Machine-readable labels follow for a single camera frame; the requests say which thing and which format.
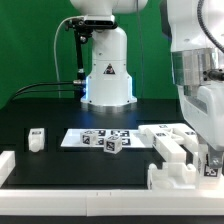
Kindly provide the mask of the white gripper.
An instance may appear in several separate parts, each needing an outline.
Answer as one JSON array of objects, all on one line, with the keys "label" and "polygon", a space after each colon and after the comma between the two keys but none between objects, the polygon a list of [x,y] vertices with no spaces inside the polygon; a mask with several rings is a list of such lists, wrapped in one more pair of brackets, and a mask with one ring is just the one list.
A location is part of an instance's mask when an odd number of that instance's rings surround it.
[{"label": "white gripper", "polygon": [[208,144],[208,164],[212,169],[223,166],[224,158],[224,82],[211,81],[199,86],[195,96],[178,87],[184,119]]}]

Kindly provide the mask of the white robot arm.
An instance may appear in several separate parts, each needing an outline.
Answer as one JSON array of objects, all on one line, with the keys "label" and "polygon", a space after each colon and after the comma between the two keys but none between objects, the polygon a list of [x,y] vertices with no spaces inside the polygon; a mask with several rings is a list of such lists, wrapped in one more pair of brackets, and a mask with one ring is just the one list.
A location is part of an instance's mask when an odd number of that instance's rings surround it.
[{"label": "white robot arm", "polygon": [[[106,96],[102,88],[118,82],[106,77],[106,66],[122,73],[126,60],[125,33],[115,23],[116,13],[143,9],[148,0],[70,0],[81,15],[72,20],[81,35],[93,39],[93,67],[82,102],[96,107],[127,104],[132,96],[122,84],[123,101]],[[161,23],[171,39],[173,81],[182,114],[208,145],[208,164],[220,168],[224,158],[224,0],[162,0]]]}]

